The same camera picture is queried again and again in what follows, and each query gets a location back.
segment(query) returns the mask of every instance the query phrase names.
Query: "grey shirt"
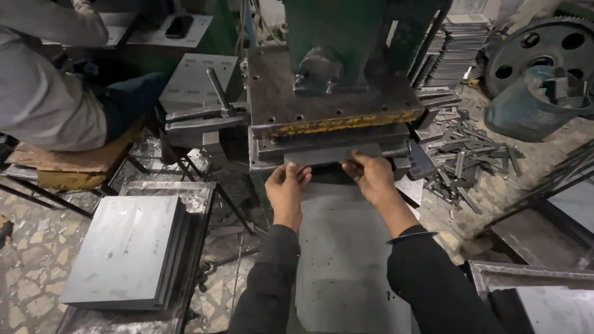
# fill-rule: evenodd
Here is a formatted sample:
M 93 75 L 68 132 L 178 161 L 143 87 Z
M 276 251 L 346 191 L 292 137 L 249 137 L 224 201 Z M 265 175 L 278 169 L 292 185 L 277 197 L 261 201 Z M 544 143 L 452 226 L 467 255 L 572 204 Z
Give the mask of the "grey shirt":
M 105 143 L 102 104 L 19 34 L 73 46 L 107 43 L 108 31 L 89 2 L 72 4 L 74 10 L 50 0 L 0 0 L 0 132 L 47 150 L 90 150 Z

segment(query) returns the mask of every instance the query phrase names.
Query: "bracelet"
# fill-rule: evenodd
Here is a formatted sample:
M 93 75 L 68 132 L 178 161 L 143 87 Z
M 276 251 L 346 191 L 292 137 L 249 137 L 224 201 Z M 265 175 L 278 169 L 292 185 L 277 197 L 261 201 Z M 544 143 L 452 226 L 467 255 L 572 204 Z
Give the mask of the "bracelet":
M 411 233 L 411 234 L 407 234 L 407 235 L 401 235 L 399 237 L 395 237 L 393 239 L 390 239 L 386 242 L 386 244 L 388 245 L 393 245 L 399 241 L 403 241 L 403 240 L 407 240 L 407 239 L 412 239 L 412 238 L 417 238 L 417 237 L 423 237 L 423 236 L 428 236 L 428 237 L 434 237 L 437 235 L 437 232 L 418 232 L 418 233 Z

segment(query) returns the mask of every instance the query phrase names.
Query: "black sleeve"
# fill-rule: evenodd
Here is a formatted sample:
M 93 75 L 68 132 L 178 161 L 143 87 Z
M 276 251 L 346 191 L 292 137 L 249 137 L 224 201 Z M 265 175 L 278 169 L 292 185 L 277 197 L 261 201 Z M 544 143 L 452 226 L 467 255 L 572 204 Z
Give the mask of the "black sleeve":
M 228 334 L 285 333 L 300 252 L 295 231 L 283 225 L 268 230 Z
M 425 231 L 416 225 L 401 236 Z M 505 334 L 472 284 L 431 237 L 394 243 L 387 277 L 392 290 L 411 305 L 424 334 Z

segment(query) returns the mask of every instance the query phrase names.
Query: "gear wheel hole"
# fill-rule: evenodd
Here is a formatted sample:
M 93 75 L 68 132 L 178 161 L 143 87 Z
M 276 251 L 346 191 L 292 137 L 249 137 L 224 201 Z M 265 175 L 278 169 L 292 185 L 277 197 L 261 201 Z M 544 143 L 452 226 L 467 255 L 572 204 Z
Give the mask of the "gear wheel hole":
M 555 61 L 553 61 L 553 58 L 551 58 L 549 56 L 540 56 L 540 57 L 534 58 L 530 62 L 530 66 L 529 67 L 533 67 L 533 66 L 554 66 L 554 65 L 555 65 Z
M 561 46 L 565 50 L 575 50 L 575 49 L 579 48 L 580 46 L 582 46 L 582 44 L 584 44 L 585 41 L 586 41 L 586 38 L 584 37 L 583 34 L 573 33 L 573 34 L 569 34 L 569 35 L 567 35 L 567 37 L 563 38 L 563 41 L 561 42 Z
M 576 79 L 581 79 L 584 77 L 584 72 L 582 70 L 578 70 L 577 68 L 572 68 L 567 72 L 573 75 Z
M 538 44 L 541 41 L 541 35 L 537 33 L 529 33 L 524 35 L 522 40 L 520 41 L 520 45 L 525 49 L 530 49 Z
M 499 79 L 507 79 L 511 76 L 513 72 L 514 70 L 513 68 L 511 68 L 511 66 L 503 65 L 497 69 L 497 72 L 495 72 L 495 76 Z

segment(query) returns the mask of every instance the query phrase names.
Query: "blue jeans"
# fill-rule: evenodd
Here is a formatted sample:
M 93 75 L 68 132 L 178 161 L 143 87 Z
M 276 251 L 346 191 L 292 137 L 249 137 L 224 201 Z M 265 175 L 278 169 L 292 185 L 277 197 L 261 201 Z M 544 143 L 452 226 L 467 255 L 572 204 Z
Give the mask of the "blue jeans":
M 162 114 L 157 118 L 164 120 L 165 110 L 159 96 L 168 81 L 168 75 L 155 72 L 107 86 L 107 93 L 97 96 L 103 104 L 107 124 L 105 144 L 123 135 L 141 116 L 154 112 L 155 106 Z

